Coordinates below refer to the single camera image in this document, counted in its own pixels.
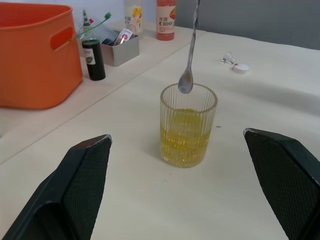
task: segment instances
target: white table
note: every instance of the white table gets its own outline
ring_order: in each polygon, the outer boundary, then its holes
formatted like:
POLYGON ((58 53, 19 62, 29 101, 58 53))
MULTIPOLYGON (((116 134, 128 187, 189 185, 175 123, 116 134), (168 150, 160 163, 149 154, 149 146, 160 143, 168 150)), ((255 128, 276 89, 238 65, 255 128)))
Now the white table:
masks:
POLYGON ((105 133, 113 145, 92 240, 286 240, 259 185, 243 130, 282 133, 318 159, 320 51, 208 33, 197 40, 196 82, 218 106, 205 160, 161 160, 160 93, 186 67, 186 46, 0 166, 0 237, 67 150, 105 133), (226 51, 249 64, 240 75, 226 51))
MULTIPOLYGON (((118 29, 122 23, 112 23, 111 26, 118 29)), ((176 27, 174 40, 158 41, 155 39, 155 23, 146 23, 145 29, 140 41, 140 55, 119 67, 105 65, 104 80, 89 80, 87 65, 82 59, 83 82, 62 104, 48 110, 0 107, 0 135, 3 135, 0 138, 0 164, 183 48, 192 37, 192 29, 176 27)), ((197 32, 198 37, 203 34, 204 31, 197 32)))

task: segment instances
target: orange basket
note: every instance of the orange basket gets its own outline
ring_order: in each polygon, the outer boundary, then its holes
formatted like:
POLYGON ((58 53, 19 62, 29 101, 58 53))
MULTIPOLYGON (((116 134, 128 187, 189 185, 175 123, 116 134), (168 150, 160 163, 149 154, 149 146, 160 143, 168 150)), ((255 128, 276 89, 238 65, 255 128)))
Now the orange basket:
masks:
POLYGON ((81 83, 72 8, 0 2, 0 107, 46 109, 81 83))

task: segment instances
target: orange bottle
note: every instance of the orange bottle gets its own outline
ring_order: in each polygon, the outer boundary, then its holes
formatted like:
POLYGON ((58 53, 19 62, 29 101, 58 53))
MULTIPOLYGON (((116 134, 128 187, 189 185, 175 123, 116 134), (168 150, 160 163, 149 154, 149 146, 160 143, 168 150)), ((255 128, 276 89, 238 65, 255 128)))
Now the orange bottle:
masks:
POLYGON ((156 0, 156 39, 170 41, 175 38, 177 0, 156 0))

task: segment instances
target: spoon handle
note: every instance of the spoon handle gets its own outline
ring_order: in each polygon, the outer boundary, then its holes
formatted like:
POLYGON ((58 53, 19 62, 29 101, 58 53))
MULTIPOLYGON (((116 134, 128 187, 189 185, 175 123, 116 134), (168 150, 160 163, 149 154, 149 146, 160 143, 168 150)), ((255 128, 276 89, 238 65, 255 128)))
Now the spoon handle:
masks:
POLYGON ((193 34, 192 34, 192 40, 190 44, 188 65, 187 65, 187 68, 189 69, 191 69, 191 64, 192 64, 192 59, 194 56, 194 50, 195 50, 195 44, 196 44, 196 29, 198 26, 199 4, 200 4, 200 0, 196 0, 195 11, 193 16, 193 34))

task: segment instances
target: bottle label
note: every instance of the bottle label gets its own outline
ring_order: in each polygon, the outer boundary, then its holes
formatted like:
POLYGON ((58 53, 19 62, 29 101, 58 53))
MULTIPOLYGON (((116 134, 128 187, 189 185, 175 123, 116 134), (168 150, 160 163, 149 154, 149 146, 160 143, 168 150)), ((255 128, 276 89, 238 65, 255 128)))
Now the bottle label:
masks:
POLYGON ((132 34, 134 34, 132 31, 130 31, 129 29, 124 28, 120 32, 119 38, 121 39, 121 42, 126 42, 131 38, 132 34))
POLYGON ((84 50, 84 58, 85 58, 86 64, 95 65, 96 60, 95 60, 94 50, 92 48, 84 48, 83 50, 84 50))
POLYGON ((172 34, 175 32, 176 6, 156 7, 156 32, 172 34))
POLYGON ((136 17, 139 16, 137 22, 139 23, 136 32, 142 33, 143 32, 143 7, 142 5, 133 5, 133 6, 126 6, 125 7, 125 24, 131 23, 131 21, 136 17))

